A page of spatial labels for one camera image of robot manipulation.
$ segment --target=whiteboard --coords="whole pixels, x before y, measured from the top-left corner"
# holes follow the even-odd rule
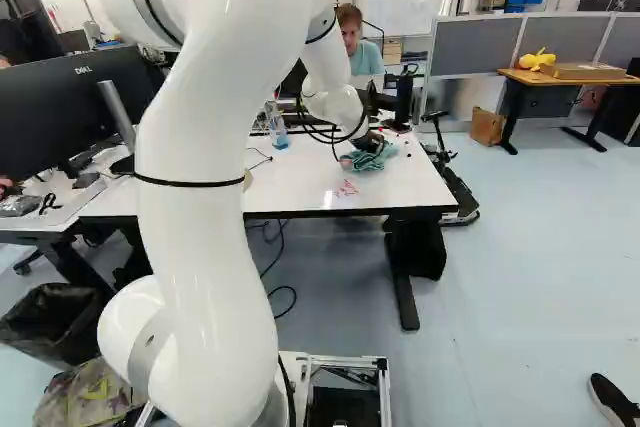
[[[386,37],[428,34],[439,8],[436,0],[364,0],[360,8],[364,20],[384,30]],[[365,37],[380,37],[380,32],[364,24]]]

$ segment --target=scissors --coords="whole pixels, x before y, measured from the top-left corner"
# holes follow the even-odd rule
[[[56,194],[53,192],[49,192],[44,196],[44,200],[42,201],[42,206],[38,211],[39,215],[45,215],[47,210],[49,209],[61,209],[62,205],[54,205],[56,203]]]

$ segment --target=hair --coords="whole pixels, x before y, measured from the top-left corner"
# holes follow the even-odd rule
[[[340,25],[355,22],[362,27],[362,11],[353,4],[340,4],[336,8],[336,16]]]

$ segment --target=teal cloth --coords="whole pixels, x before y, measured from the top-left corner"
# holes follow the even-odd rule
[[[385,162],[398,153],[398,147],[385,140],[382,150],[377,154],[354,150],[353,152],[340,156],[342,168],[351,172],[369,172],[384,170]]]
[[[355,53],[349,57],[351,75],[384,74],[384,62],[380,49],[373,42],[361,40]]]

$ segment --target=black bag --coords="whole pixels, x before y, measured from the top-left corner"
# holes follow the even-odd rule
[[[389,217],[384,230],[387,256],[397,273],[440,280],[447,249],[437,219]]]
[[[99,355],[103,308],[102,296],[93,288],[40,285],[0,319],[0,343],[66,370]]]

